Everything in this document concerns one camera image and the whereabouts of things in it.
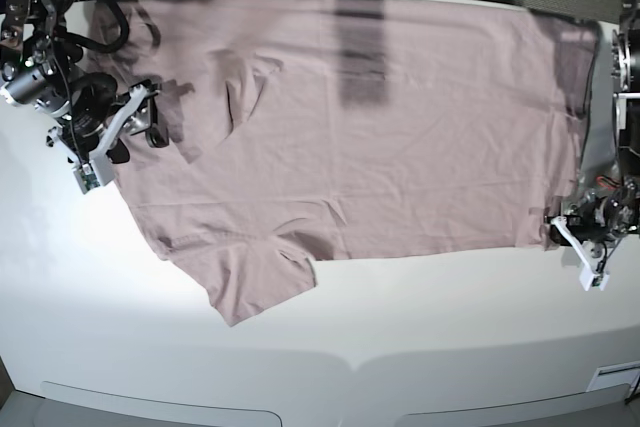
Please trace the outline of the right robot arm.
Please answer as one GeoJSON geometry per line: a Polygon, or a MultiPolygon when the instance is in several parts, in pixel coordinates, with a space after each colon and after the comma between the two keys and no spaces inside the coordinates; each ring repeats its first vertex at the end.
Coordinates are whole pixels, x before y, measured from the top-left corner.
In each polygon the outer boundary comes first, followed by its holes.
{"type": "Polygon", "coordinates": [[[155,104],[159,85],[144,80],[120,93],[113,76],[79,66],[86,51],[113,54],[128,41],[123,11],[115,0],[103,1],[119,29],[109,43],[67,29],[75,0],[6,0],[1,23],[1,96],[55,121],[46,143],[64,153],[83,193],[111,183],[115,165],[128,162],[122,136],[142,134],[153,148],[169,144],[155,104]]]}

